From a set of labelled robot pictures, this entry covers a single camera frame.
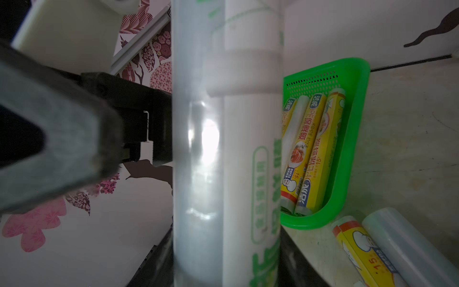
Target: wall decal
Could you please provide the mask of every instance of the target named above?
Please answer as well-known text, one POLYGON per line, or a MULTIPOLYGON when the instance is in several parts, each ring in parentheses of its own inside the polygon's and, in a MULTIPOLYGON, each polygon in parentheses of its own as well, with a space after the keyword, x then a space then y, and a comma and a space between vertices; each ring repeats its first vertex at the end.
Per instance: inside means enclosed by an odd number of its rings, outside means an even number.
POLYGON ((148 12, 149 8, 150 0, 141 0, 136 14, 123 17, 119 32, 121 34, 137 34, 153 19, 153 16, 148 12))
POLYGON ((128 178, 150 177, 167 182, 172 188, 172 167, 167 165, 155 168, 148 159, 127 162, 124 166, 131 174, 128 178))
POLYGON ((25 214, 12 214, 3 226, 4 237, 22 234, 21 248, 32 252, 42 247, 46 241, 43 229, 56 228, 61 225, 58 216, 67 214, 64 198, 45 202, 25 214))
POLYGON ((403 45, 403 47, 406 48, 417 45, 429 36, 447 33, 456 28, 457 25, 459 25, 459 8, 456 8, 449 12, 443 18, 443 20, 440 22, 440 25, 438 25, 437 28, 423 32, 421 35, 419 35, 419 37, 416 40, 403 45))
MULTIPOLYGON (((117 76, 172 93, 171 24, 158 32, 117 76)), ((121 46, 126 40, 121 38, 121 46)))

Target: white plastic cylinder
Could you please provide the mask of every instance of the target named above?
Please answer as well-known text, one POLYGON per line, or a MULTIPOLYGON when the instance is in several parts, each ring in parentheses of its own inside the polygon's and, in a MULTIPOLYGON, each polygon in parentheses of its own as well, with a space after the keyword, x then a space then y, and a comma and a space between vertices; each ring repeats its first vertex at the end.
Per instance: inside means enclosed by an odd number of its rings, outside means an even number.
POLYGON ((375 211, 362 225, 408 285, 459 286, 457 268, 395 209, 375 211))

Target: white wall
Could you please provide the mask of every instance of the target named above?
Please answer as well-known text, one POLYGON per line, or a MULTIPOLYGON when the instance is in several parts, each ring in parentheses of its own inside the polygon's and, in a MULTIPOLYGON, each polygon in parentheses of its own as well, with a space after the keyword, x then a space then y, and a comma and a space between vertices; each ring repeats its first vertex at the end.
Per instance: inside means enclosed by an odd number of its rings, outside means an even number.
POLYGON ((170 4, 170 0, 150 0, 150 9, 149 13, 153 18, 161 12, 164 7, 170 4))
POLYGON ((459 49, 459 27, 404 48, 436 28, 457 0, 288 0, 284 74, 345 57, 372 68, 443 56, 459 49))

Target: yellow cling film box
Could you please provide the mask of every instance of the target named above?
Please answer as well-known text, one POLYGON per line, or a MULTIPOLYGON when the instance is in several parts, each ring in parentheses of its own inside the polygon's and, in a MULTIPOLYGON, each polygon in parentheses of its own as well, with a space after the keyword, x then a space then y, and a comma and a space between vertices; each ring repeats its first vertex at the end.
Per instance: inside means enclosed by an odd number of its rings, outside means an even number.
POLYGON ((280 205, 286 212, 293 213, 295 208, 326 100, 327 97, 324 94, 313 95, 304 113, 280 189, 280 205))
POLYGON ((408 287, 392 263, 352 216, 332 224, 333 234, 369 287, 408 287))
POLYGON ((282 110, 282 136, 284 136, 285 131, 287 130, 288 124, 295 109, 297 100, 295 98, 290 98, 285 103, 284 109, 282 110))
POLYGON ((297 215, 311 215, 322 208, 346 99, 346 92, 337 90, 328 95, 295 208, 297 215))

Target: clear plastic roll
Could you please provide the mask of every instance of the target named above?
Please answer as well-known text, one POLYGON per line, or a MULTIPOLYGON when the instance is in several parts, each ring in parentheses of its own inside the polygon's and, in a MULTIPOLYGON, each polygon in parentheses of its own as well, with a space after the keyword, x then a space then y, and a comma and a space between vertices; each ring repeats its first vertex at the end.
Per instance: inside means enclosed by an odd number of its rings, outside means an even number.
POLYGON ((279 0, 172 2, 176 286, 277 279, 281 15, 279 0))
POLYGON ((457 268, 395 209, 375 211, 362 225, 408 285, 459 286, 457 268))

